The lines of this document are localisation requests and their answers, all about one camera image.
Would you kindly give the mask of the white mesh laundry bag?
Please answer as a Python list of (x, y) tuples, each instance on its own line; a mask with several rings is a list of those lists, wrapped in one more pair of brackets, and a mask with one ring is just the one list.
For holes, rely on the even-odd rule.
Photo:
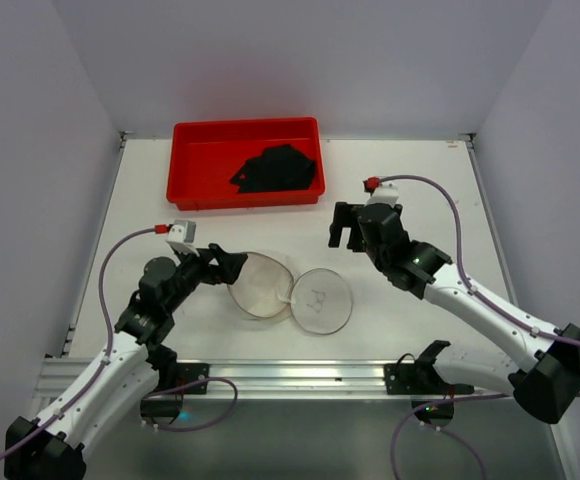
[(354, 307), (352, 289), (339, 273), (315, 268), (295, 276), (287, 263), (259, 252), (247, 254), (238, 280), (228, 291), (250, 317), (290, 317), (313, 336), (330, 336), (344, 329)]

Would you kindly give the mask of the black bra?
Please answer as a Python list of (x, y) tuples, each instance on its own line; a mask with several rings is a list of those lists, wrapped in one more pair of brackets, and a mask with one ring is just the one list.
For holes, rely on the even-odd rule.
[(290, 144), (265, 148), (247, 159), (230, 178), (240, 194), (308, 189), (316, 174), (316, 161)]

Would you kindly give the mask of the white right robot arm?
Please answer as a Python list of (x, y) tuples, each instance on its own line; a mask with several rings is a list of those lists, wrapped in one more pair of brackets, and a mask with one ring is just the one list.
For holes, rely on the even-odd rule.
[(580, 393), (580, 328), (533, 319), (464, 281), (446, 253), (410, 239), (401, 211), (398, 204), (338, 202), (328, 245), (338, 247), (348, 229), (347, 249), (366, 254), (392, 286), (453, 314), (497, 350), (435, 340), (412, 363), (385, 365), (388, 394), (467, 394), (482, 388), (513, 397), (539, 421), (558, 423)]

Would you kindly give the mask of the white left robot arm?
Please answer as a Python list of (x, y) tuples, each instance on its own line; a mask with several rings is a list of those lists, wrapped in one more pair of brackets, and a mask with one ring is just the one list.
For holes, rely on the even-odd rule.
[(92, 362), (33, 419), (19, 417), (9, 426), (5, 477), (81, 479), (88, 451), (129, 409), (211, 382), (208, 374), (193, 373), (178, 384), (177, 355), (163, 342), (174, 327), (174, 312), (199, 285), (234, 284), (247, 259), (210, 244), (150, 260)]

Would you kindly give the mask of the red plastic bin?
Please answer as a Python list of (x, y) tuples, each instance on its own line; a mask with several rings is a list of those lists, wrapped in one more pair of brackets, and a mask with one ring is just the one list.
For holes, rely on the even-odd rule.
[[(291, 146), (314, 163), (308, 186), (242, 193), (250, 159)], [(179, 123), (174, 126), (166, 199), (182, 211), (315, 204), (326, 190), (318, 123), (312, 117)]]

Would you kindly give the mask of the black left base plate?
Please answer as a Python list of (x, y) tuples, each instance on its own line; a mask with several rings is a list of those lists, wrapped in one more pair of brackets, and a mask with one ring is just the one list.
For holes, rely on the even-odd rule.
[(154, 391), (165, 391), (209, 377), (210, 365), (202, 362), (171, 362), (159, 370)]

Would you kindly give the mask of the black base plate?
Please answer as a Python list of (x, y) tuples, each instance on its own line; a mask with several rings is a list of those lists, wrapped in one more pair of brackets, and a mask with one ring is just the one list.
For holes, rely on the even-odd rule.
[(209, 377), (210, 365), (202, 362), (171, 362), (159, 370), (154, 391), (165, 391)]
[(475, 387), (466, 384), (449, 384), (428, 367), (419, 368), (414, 363), (388, 363), (383, 366), (385, 390), (388, 395), (470, 395)]

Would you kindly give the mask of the aluminium mounting rail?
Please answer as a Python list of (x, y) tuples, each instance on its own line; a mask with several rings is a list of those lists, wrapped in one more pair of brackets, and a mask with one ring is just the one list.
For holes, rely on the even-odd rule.
[[(209, 377), (231, 380), (245, 399), (363, 399), (374, 400), (386, 396), (414, 399), (465, 395), (388, 395), (385, 390), (383, 366), (402, 361), (220, 361), (183, 360), (210, 365)], [(512, 394), (509, 376), (518, 367), (502, 354), (477, 354), (467, 350), (442, 353), (435, 363), (435, 372), (449, 384), (475, 387), (475, 394)]]

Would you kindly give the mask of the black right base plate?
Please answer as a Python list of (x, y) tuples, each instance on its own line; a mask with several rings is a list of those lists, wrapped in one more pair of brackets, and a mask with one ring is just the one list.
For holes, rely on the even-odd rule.
[(466, 384), (449, 384), (428, 367), (419, 368), (414, 363), (388, 363), (383, 366), (385, 390), (388, 395), (470, 395), (475, 387)]

